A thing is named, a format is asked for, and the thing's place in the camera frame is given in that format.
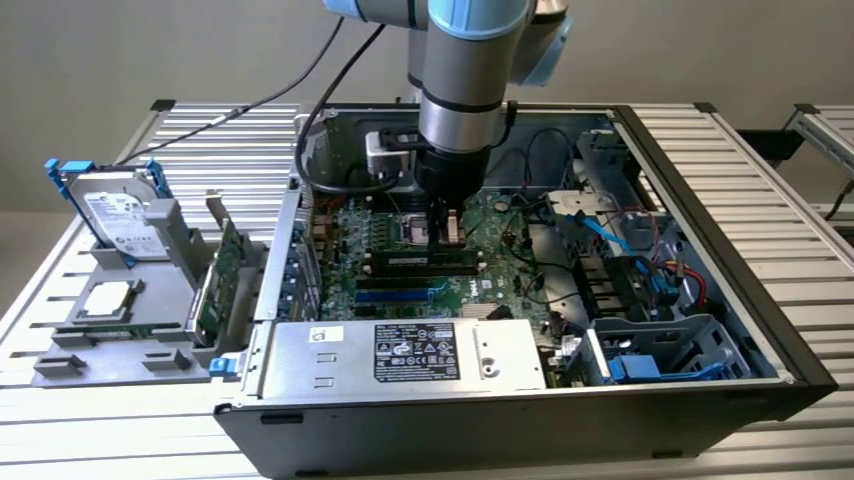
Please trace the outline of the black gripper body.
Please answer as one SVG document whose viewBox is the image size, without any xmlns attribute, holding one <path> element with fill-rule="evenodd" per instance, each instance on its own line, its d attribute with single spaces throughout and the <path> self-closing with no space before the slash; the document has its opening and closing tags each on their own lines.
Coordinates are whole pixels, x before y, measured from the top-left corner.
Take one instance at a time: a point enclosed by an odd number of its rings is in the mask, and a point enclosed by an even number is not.
<svg viewBox="0 0 854 480">
<path fill-rule="evenodd" d="M 491 148 L 452 153 L 429 148 L 416 154 L 413 177 L 428 196 L 465 201 L 483 186 Z"/>
</svg>

